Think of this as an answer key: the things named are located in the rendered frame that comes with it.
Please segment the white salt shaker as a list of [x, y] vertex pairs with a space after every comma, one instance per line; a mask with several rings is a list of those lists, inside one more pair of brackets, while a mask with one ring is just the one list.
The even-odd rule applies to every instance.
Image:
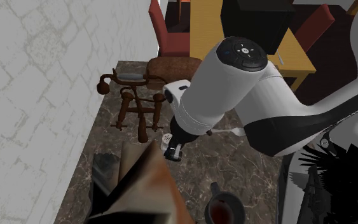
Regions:
[[160, 149], [162, 151], [167, 150], [171, 139], [172, 139], [172, 134], [170, 134], [170, 133], [166, 133], [166, 134], [162, 135], [162, 141], [161, 141], [161, 145], [160, 145]]

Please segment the white spoon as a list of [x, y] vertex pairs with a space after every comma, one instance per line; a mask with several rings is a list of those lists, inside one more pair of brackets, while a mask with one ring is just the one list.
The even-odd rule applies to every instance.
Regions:
[[207, 135], [211, 136], [214, 133], [231, 132], [238, 137], [245, 136], [245, 130], [243, 127], [235, 127], [233, 129], [210, 129], [207, 131]]

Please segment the brown bread loaf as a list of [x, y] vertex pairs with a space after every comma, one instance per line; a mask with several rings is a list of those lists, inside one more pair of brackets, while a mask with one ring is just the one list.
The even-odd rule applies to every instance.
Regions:
[[191, 81], [202, 60], [193, 57], [157, 57], [146, 66], [150, 75], [159, 76], [167, 83], [178, 80]]

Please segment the brown cardboard box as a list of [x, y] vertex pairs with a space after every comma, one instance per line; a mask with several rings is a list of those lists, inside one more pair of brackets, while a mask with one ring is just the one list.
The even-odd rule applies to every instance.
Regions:
[[156, 141], [121, 148], [118, 184], [87, 224], [196, 224]]

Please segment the dark cup with red liquid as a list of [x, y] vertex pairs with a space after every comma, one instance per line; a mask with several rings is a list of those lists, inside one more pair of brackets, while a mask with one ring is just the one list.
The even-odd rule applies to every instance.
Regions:
[[212, 197], [204, 216], [206, 224], [245, 224], [245, 209], [241, 200], [231, 192], [221, 191], [217, 182], [210, 184]]

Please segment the red chair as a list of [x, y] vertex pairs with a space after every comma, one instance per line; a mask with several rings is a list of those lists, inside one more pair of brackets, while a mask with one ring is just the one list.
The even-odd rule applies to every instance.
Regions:
[[335, 18], [332, 16], [329, 6], [322, 4], [302, 23], [294, 36], [305, 53], [328, 30], [334, 21]]
[[159, 57], [189, 57], [190, 35], [188, 32], [169, 33], [157, 0], [151, 0], [149, 16], [158, 41]]

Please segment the yellow wooden table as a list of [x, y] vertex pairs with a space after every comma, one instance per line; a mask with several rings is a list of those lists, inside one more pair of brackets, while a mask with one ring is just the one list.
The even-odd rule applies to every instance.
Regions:
[[[190, 3], [190, 56], [203, 60], [224, 38], [220, 19], [223, 0], [191, 0]], [[290, 29], [286, 31], [277, 53], [269, 55], [268, 59], [283, 77], [294, 78], [292, 91], [296, 91], [309, 74], [316, 72]]]

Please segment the dark robot stand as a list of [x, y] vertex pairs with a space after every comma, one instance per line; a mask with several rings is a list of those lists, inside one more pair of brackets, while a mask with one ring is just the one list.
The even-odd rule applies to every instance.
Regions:
[[284, 156], [275, 224], [358, 224], [358, 147], [329, 143]]

